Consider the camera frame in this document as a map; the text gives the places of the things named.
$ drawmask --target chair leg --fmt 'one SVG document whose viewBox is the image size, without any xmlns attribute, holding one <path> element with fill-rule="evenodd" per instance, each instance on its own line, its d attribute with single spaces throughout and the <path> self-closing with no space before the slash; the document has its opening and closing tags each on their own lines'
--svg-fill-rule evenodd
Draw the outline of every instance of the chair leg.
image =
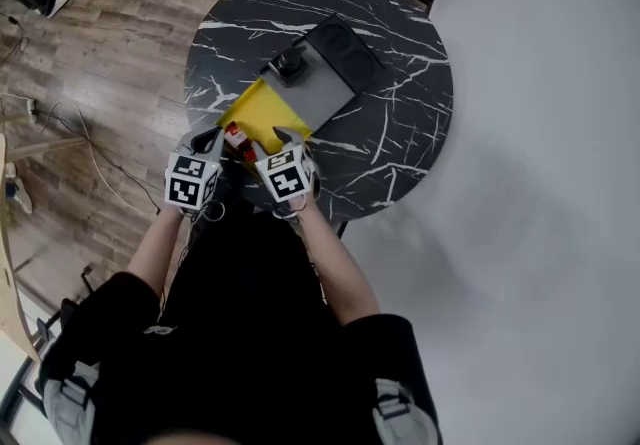
<svg viewBox="0 0 640 445">
<path fill-rule="evenodd" d="M 9 150 L 7 152 L 7 162 L 17 161 L 18 159 L 24 159 L 25 157 L 31 157 L 32 155 L 38 155 L 39 153 L 53 152 L 54 150 L 61 150 L 62 148 L 82 145 L 85 142 L 86 139 L 79 137 L 16 148 L 15 150 Z"/>
</svg>

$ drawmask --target black shirt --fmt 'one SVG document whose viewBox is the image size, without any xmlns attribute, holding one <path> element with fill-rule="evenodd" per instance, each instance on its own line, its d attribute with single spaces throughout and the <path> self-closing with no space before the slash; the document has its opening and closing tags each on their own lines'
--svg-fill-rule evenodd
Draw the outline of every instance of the black shirt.
<svg viewBox="0 0 640 445">
<path fill-rule="evenodd" d="M 411 324 L 376 315 L 340 326 L 305 247 L 267 214 L 200 234 L 165 311 L 117 273 L 71 316 L 41 378 L 100 363 L 95 444 L 172 430 L 253 443 L 380 443 L 376 379 L 401 382 L 437 425 Z"/>
</svg>

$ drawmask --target round table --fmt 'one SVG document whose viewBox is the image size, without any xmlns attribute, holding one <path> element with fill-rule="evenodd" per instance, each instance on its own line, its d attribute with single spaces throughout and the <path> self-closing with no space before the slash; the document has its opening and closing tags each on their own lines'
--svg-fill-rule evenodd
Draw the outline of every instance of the round table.
<svg viewBox="0 0 640 445">
<path fill-rule="evenodd" d="M 389 72 L 308 140 L 320 169 L 320 208 L 339 222 L 407 194 L 428 173 L 447 135 L 449 59 L 435 27 L 411 0 L 219 0 L 191 45 L 185 104 L 192 127 L 215 124 L 268 61 L 333 13 Z M 236 161 L 222 162 L 224 181 Z M 266 188 L 247 175 L 234 184 L 242 184 L 247 200 L 271 208 Z"/>
</svg>

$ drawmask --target backpack strap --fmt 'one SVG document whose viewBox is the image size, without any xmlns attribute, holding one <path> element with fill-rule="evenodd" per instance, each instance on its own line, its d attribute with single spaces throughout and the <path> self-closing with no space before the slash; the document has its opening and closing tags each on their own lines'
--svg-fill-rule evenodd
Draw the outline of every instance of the backpack strap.
<svg viewBox="0 0 640 445">
<path fill-rule="evenodd" d="M 90 445 L 96 407 L 89 390 L 97 380 L 97 366 L 78 361 L 70 378 L 44 385 L 45 413 L 64 445 Z"/>
<path fill-rule="evenodd" d="M 383 445 L 438 445 L 433 419 L 416 406 L 409 389 L 397 381 L 376 379 L 373 420 Z"/>
</svg>

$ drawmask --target wooden chair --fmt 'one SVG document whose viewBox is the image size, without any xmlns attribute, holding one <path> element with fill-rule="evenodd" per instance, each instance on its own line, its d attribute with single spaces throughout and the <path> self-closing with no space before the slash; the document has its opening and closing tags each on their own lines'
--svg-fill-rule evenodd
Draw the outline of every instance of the wooden chair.
<svg viewBox="0 0 640 445">
<path fill-rule="evenodd" d="M 0 118 L 0 123 L 24 119 L 24 115 L 5 116 Z M 36 362 L 40 361 L 40 356 L 34 347 L 38 336 L 32 336 L 29 331 L 11 263 L 7 229 L 5 166 L 7 162 L 24 159 L 31 155 L 69 148 L 84 143 L 84 138 L 74 138 L 7 150 L 7 139 L 4 134 L 0 133 L 0 264 L 3 270 L 0 275 L 0 330 Z"/>
</svg>

